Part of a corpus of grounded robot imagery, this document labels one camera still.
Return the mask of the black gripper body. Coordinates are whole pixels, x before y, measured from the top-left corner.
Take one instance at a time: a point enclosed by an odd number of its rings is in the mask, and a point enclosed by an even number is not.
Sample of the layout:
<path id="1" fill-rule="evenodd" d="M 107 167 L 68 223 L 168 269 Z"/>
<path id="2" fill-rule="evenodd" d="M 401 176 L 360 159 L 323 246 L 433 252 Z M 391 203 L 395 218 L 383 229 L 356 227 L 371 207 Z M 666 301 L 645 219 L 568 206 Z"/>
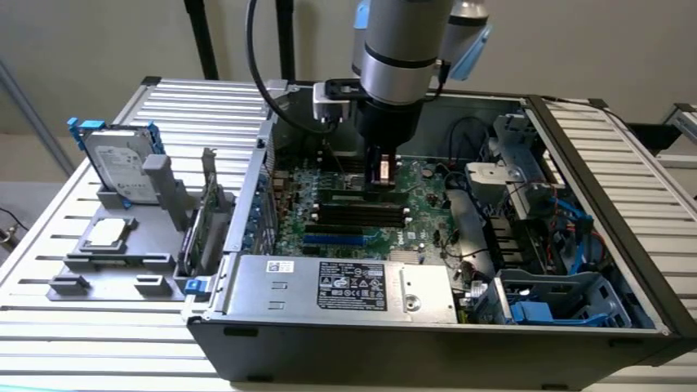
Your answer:
<path id="1" fill-rule="evenodd" d="M 415 136 L 420 121 L 420 101 L 409 105 L 391 105 L 368 99 L 356 103 L 356 130 L 367 145 L 396 149 Z"/>

